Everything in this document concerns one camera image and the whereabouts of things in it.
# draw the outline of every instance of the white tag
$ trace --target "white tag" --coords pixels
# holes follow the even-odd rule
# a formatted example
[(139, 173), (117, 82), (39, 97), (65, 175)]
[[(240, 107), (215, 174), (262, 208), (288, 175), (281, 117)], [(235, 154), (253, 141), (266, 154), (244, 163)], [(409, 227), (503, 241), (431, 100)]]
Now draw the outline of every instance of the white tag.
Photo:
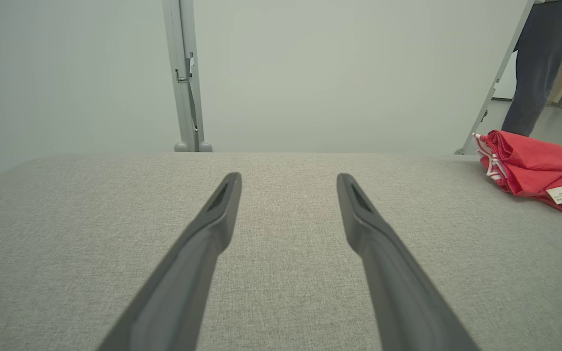
[(546, 190), (557, 205), (562, 204), (562, 187)]

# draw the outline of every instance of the person's leg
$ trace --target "person's leg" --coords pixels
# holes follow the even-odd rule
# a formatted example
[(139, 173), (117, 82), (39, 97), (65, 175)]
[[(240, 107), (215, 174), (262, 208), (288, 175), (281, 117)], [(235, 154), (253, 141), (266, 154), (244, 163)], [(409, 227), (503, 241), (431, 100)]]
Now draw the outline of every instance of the person's leg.
[(562, 0), (533, 6), (517, 48), (515, 95), (502, 130), (529, 136), (562, 62)]

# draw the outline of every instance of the white partition panel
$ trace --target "white partition panel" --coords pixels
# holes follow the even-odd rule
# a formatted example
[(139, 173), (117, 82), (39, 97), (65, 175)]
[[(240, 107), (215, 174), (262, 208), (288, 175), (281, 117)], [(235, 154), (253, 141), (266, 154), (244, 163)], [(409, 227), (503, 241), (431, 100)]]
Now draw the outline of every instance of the white partition panel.
[(530, 6), (194, 0), (205, 141), (214, 151), (452, 154)]
[(0, 173), (180, 141), (162, 0), (0, 0)]

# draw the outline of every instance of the red and white fabric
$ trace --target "red and white fabric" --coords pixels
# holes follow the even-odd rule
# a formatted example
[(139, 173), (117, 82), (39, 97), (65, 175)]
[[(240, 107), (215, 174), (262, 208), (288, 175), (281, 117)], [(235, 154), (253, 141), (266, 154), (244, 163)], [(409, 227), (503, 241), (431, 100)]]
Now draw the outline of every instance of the red and white fabric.
[(546, 192), (562, 186), (562, 146), (504, 131), (473, 135), (487, 176), (500, 188), (562, 211)]

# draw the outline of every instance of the folded red cloth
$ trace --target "folded red cloth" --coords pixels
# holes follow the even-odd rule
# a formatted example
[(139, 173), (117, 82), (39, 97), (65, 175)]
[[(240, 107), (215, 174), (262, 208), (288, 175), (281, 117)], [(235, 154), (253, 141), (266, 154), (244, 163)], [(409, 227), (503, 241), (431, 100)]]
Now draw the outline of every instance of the folded red cloth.
[(562, 187), (562, 146), (504, 131), (474, 133), (480, 162), (498, 186), (515, 196), (532, 197), (562, 211), (546, 193)]

